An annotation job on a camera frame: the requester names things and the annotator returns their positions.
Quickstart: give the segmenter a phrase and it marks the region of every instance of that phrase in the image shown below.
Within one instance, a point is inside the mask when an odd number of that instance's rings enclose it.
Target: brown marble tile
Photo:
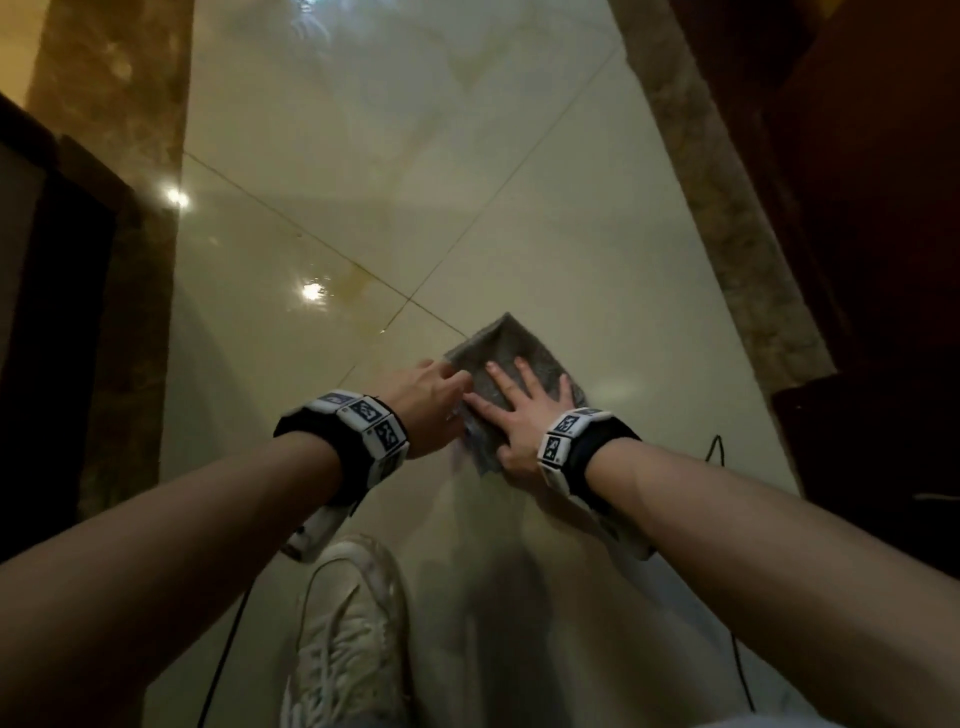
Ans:
[[[26,110],[126,182],[105,288],[81,515],[156,483],[193,0],[51,0]]]
[[[669,0],[612,0],[612,9],[763,393],[832,374]]]

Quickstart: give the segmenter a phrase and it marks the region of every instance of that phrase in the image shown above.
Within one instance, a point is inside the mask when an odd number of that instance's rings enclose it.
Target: shoelace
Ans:
[[[315,686],[302,703],[292,706],[290,728],[314,728],[341,721],[350,705],[375,703],[376,676],[379,668],[374,660],[356,674],[354,663],[369,656],[373,632],[370,619],[364,614],[348,614],[350,603],[360,589],[354,587],[334,612],[310,625],[310,632],[321,634],[313,643],[300,649],[306,671],[316,678]]]

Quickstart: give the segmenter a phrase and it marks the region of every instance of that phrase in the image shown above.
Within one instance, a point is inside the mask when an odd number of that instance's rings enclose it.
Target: person's right arm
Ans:
[[[500,426],[498,454],[536,475],[565,411],[523,362],[530,397],[488,369],[515,407],[467,401]],[[733,633],[847,725],[934,726],[960,716],[960,585],[810,503],[635,440],[590,460],[591,490],[631,517]]]

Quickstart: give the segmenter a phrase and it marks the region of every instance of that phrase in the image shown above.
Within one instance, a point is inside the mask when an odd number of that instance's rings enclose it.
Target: black cable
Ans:
[[[244,607],[247,606],[247,600],[250,598],[250,592],[253,591],[251,584],[243,594],[240,600],[240,606],[233,617],[233,624],[230,626],[230,633],[227,635],[227,643],[224,645],[224,651],[220,655],[220,662],[217,664],[217,670],[213,673],[213,680],[210,682],[210,688],[206,691],[206,700],[204,700],[204,709],[200,711],[200,720],[197,721],[197,728],[204,728],[206,723],[206,714],[210,712],[210,704],[213,702],[213,693],[217,690],[217,683],[220,682],[220,675],[224,671],[224,665],[227,664],[227,656],[230,648],[233,646],[233,638],[237,636],[237,629],[240,627],[240,618],[243,617]]]
[[[720,467],[727,467],[727,454],[723,449],[723,438],[720,435],[716,435],[713,438],[713,442],[710,443],[710,449],[707,452],[707,457],[705,458],[707,462],[713,457],[713,451],[717,448],[720,448]],[[730,633],[730,640],[733,643],[733,659],[736,661],[736,673],[740,676],[740,684],[743,686],[743,692],[747,696],[747,705],[750,706],[750,712],[756,713],[756,706],[754,705],[754,697],[750,695],[750,686],[747,685],[747,677],[743,674],[743,663],[740,661],[740,645],[736,640],[736,635],[733,632]]]

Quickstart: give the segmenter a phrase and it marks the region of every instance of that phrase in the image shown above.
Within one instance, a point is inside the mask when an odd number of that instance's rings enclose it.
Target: shoe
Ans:
[[[406,597],[386,547],[360,535],[330,544],[298,621],[281,726],[332,728],[354,716],[411,724]]]

